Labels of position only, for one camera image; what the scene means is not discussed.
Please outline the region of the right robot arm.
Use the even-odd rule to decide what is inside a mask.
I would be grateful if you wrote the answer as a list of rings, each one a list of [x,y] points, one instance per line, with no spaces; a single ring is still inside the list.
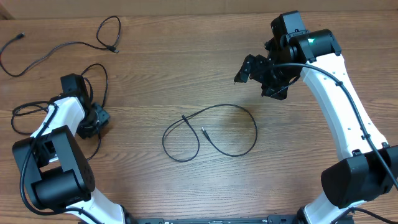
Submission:
[[[322,193],[288,216],[289,223],[352,223],[362,204],[397,187],[397,148],[372,123],[349,79],[342,49],[328,29],[306,29],[298,11],[271,22],[267,56],[248,55],[235,76],[261,84],[262,96],[284,100],[298,79],[316,98],[338,162],[321,174]]]

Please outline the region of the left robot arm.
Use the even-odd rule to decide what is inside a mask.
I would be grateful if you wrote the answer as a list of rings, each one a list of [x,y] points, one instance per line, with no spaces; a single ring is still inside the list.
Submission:
[[[24,205],[42,216],[69,213],[83,223],[135,223],[122,205],[96,188],[88,158],[75,139],[99,136],[110,115],[92,101],[83,76],[72,73],[60,80],[63,91],[47,102],[43,123],[12,147]]]

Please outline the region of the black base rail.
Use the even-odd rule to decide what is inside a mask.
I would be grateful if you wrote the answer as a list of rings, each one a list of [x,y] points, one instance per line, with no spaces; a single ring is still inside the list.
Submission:
[[[163,218],[140,218],[138,224],[298,224],[296,215],[268,215],[256,218],[192,218],[167,220]]]

